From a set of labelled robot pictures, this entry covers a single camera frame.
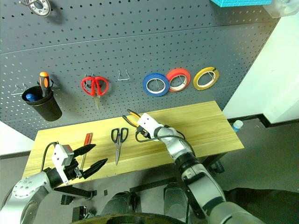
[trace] tape roll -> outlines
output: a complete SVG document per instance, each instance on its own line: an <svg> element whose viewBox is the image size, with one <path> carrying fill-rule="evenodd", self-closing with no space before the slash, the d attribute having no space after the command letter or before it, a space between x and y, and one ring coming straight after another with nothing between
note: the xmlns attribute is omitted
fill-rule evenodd
<svg viewBox="0 0 299 224"><path fill-rule="evenodd" d="M209 74L212 77L212 80L208 82L205 85L200 85L199 84L199 79L204 75L204 74ZM210 88L212 85L215 84L215 82L219 78L219 71L214 68L214 67L207 67L202 70L200 70L194 77L193 79L193 85L197 90L205 90L207 88Z"/></svg>
<svg viewBox="0 0 299 224"><path fill-rule="evenodd" d="M182 80L182 84L179 86L171 86L171 81L178 76L184 77L184 80ZM191 80L190 73L188 72L187 69L183 69L183 68L177 68L177 69L171 70L167 74L166 78L168 79L169 84L170 84L169 92L178 92L178 91L183 90L184 88L186 88L189 85L190 80Z"/></svg>
<svg viewBox="0 0 299 224"><path fill-rule="evenodd" d="M164 87L162 90L159 90L159 91L153 91L153 90L150 90L148 85L149 85L149 82L152 81L152 80L159 80L161 82L163 82L164 84ZM154 97L160 97L160 96L163 96L164 94L166 94L169 90L169 81L168 79L160 74L160 73L151 73L151 74L148 74L146 77L144 77L143 79L143 82L142 82L142 86L143 86L143 90L151 95L151 96L154 96Z"/></svg>

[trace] blue crate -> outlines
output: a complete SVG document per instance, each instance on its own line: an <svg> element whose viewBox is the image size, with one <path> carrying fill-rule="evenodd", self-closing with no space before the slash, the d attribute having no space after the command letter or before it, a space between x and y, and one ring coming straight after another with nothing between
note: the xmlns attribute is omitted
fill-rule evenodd
<svg viewBox="0 0 299 224"><path fill-rule="evenodd" d="M272 0L211 0L220 7L259 6L271 4Z"/></svg>

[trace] wooden tabletop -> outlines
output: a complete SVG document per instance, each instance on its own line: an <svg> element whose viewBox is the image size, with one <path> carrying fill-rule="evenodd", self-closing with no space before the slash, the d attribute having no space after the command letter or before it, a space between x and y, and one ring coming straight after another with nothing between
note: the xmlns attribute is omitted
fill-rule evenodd
<svg viewBox="0 0 299 224"><path fill-rule="evenodd" d="M182 132L186 140L193 146L197 157L244 148L215 101L153 111L148 114L157 122L167 124ZM129 136L121 146L121 155L116 166L115 144L111 140L111 130L117 127L127 127ZM92 143L96 146L87 153L83 170L98 160L108 158L108 161L88 179L77 178L71 183L172 163L164 143L159 141L137 142L135 140L135 128L119 117L39 131L23 178L40 172L43 152L50 142L59 141L60 144L70 145L75 150L83 146L85 136L90 132L93 133ZM54 167L51 161L52 154L53 146L47 152L45 168ZM79 163L81 162L80 156L76 159Z"/></svg>

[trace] pegboard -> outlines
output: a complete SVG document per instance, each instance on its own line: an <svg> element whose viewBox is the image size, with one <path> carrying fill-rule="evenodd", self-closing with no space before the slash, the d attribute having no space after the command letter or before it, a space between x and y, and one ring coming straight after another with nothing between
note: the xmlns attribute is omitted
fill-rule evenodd
<svg viewBox="0 0 299 224"><path fill-rule="evenodd" d="M49 17L31 14L10 0L1 1L0 119L34 138L41 129L118 117L131 108L146 112L216 100L224 108L274 29L262 7L219 8L207 0L51 1ZM142 90L151 72L187 68L192 78L214 66L220 78L198 91L156 98ZM128 81L117 81L118 69ZM53 122L42 119L14 85L36 85L40 71L55 84L63 112ZM101 108L80 88L84 74L109 80Z"/></svg>

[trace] gray floor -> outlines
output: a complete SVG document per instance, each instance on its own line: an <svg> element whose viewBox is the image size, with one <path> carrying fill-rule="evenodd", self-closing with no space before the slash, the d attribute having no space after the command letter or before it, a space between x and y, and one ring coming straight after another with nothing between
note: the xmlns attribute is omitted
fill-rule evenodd
<svg viewBox="0 0 299 224"><path fill-rule="evenodd" d="M257 119L248 120L244 122L244 127L238 132L238 136L245 149L226 154L221 159L225 172L215 175L215 179L223 189L246 187L299 191L298 123L264 128ZM1 202L9 188L20 179L27 159L28 157L19 157L0 160ZM80 205L93 207L100 213L115 193L175 175L174 166L166 165L78 184L76 187L97 189L98 195L90 201L77 199L68 206L62 206L61 196L52 193L42 201L34 223L70 223L72 208ZM164 187L140 192L144 212L163 213Z"/></svg>

